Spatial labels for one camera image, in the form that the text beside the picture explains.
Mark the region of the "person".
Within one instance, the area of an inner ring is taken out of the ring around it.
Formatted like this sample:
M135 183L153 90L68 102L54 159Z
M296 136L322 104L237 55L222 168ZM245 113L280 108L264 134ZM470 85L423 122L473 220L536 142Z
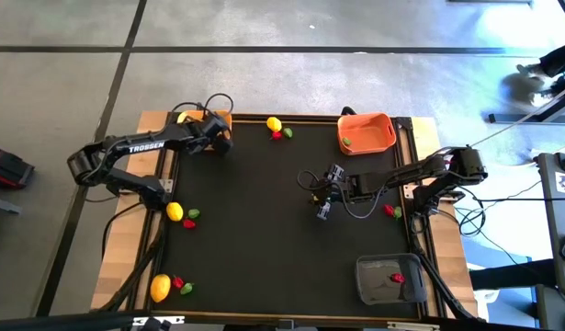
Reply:
M565 91L565 45L535 63L519 63L516 71L503 80L512 100L534 106L551 100Z

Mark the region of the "black frame beam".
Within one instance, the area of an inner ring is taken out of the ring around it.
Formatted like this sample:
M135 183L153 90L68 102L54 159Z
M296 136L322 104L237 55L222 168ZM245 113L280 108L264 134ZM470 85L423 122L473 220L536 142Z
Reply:
M108 331L133 326L143 314L102 312L0 320L0 331Z

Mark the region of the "red and black case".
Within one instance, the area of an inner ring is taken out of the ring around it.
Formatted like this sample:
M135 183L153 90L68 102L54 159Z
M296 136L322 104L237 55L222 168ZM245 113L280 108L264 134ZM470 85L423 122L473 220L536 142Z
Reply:
M0 188L20 189L30 181L35 166L0 148Z

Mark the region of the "orange plastic basket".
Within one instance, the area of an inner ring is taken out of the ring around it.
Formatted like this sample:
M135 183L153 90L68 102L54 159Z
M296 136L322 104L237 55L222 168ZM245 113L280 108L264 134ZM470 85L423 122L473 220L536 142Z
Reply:
M343 138L352 144L343 145ZM383 153L396 143L396 131L385 113L341 116L337 121L337 139L342 153L349 156Z

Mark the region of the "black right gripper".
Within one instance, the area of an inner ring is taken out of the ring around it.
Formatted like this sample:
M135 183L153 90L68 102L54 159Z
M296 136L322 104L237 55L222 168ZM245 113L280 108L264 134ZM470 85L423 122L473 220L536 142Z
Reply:
M333 202L341 202L351 217L363 220L369 216L369 212L357 215L348 205L367 201L369 194L359 191L356 179L347 177L345 170L339 165L331 164L323 177L316 180L316 194L311 193L309 203L318 206L316 217L321 220L328 219Z

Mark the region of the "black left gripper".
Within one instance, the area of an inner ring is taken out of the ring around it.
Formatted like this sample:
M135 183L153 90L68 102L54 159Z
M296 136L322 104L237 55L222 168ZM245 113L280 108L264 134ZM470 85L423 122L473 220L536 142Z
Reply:
M204 120L187 120L185 127L192 138L186 141L188 152L202 152L210 147L218 155L226 155L233 147L231 128L221 116Z

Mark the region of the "black table mat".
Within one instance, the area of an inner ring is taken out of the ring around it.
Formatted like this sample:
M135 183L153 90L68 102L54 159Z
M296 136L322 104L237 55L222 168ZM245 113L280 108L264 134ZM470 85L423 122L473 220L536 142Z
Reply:
M401 201L334 204L316 215L306 186L331 165L347 174L385 172L395 153L347 156L332 124L300 124L275 141L262 123L236 123L226 155L182 155L175 199L200 212L187 229L169 223L159 270L193 286L171 291L158 311L414 319L413 303L367 305L356 290L362 256L405 253L404 223L384 212Z

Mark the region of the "wooden table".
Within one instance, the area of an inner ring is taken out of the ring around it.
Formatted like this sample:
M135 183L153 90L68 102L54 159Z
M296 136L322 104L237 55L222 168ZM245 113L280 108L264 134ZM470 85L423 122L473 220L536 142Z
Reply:
M254 124L265 124L266 118L270 116L279 117L287 124L325 124L336 126L338 116L311 116L314 120L309 121L307 115L267 115L267 114L238 114L234 115L233 121ZM172 115L168 111L143 111L140 117L137 133L145 131L156 131L161 129ZM430 117L400 118L402 120L399 137L403 146L409 150L403 152L404 162L412 161L413 152L420 159L441 148L439 142L435 119ZM130 156L127 170L135 175L154 175L157 166L161 178L168 178L174 159L173 152L167 152L167 156L160 156L160 152L150 152ZM116 212L129 207L136 202L134 196L123 196L119 198ZM112 294L122 285L129 273L139 261L139 256L144 253L150 245L150 240L156 235L161 214L152 212L151 228L145 227L147 211L142 206L136 207L119 216L109 227L105 255L102 258L97 285L91 308L99 308L107 302ZM462 238L458 234L458 227L447 215L438 214L430 217L431 235L433 236L436 266L442 272L442 278L449 286L458 301L473 316L478 317L478 304L474 298L471 288L469 270L462 247ZM151 280L151 265L143 271L140 280L137 280L135 289L130 298L134 299L134 307L143 307L145 292L148 289L147 280ZM431 316L437 316L437 294L433 291L433 285L428 284L428 312Z

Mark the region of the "white bracket plate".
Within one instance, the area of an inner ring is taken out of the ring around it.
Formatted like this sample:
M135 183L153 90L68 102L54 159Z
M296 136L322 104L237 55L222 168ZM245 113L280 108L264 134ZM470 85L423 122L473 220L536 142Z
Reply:
M388 322L387 329L396 331L441 331L439 325L404 322Z
M184 316L145 316L134 317L133 326L152 326L152 325L181 325L185 322Z

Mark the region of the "black bar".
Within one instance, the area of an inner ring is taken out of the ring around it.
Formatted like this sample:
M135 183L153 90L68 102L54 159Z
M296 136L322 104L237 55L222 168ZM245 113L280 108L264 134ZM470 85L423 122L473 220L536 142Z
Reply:
M552 259L529 261L498 268L472 270L469 273L474 290L527 288L538 284L555 287L556 272Z

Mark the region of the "yellow plastic basket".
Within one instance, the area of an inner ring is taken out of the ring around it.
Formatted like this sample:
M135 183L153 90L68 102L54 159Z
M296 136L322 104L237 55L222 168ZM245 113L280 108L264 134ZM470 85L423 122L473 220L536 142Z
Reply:
M188 110L188 111L187 111L187 115L188 115L188 117L186 118L186 120L185 120L183 123L180 123L180 124L179 124L179 125L182 126L184 129L186 129L186 127L185 127L185 122L186 122L187 120L204 120L207 116L210 116L210 115L213 115L213 116L221 116L222 118L225 119L225 121L226 121L226 122L228 123L228 125L231 127L230 123L226 120L225 117L223 117L221 114L216 113L216 112L214 112L214 111L203 110L203 111L200 112L200 117L198 118L198 117L195 117L195 116L193 115L193 111L192 111L192 110Z

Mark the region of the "large yellow lemon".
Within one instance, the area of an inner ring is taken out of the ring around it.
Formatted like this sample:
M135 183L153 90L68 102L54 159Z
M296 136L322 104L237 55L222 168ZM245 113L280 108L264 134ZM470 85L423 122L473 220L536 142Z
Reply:
M171 279L166 274L158 274L153 277L150 285L150 296L154 302L163 301L171 289Z

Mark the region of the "grey plastic basket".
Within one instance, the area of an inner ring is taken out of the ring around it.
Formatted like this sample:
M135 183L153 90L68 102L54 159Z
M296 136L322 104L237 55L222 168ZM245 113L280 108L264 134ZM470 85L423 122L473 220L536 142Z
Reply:
M401 273L405 282L392 282L393 273ZM427 299L421 261L414 254L359 257L355 275L357 293L366 305L419 303Z

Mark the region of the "bulky black device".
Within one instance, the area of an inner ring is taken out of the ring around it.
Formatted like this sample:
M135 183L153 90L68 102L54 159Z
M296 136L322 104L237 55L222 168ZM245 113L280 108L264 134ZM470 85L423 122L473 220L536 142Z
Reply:
M169 320L159 320L149 318L143 324L139 331L169 331L172 323Z

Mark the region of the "metal stand base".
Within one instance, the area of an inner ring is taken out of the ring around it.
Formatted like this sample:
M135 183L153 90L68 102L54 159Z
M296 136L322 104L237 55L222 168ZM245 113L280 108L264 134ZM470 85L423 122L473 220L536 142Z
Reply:
M487 121L492 124L565 125L565 91L537 106L526 104L532 107L526 114L491 113Z

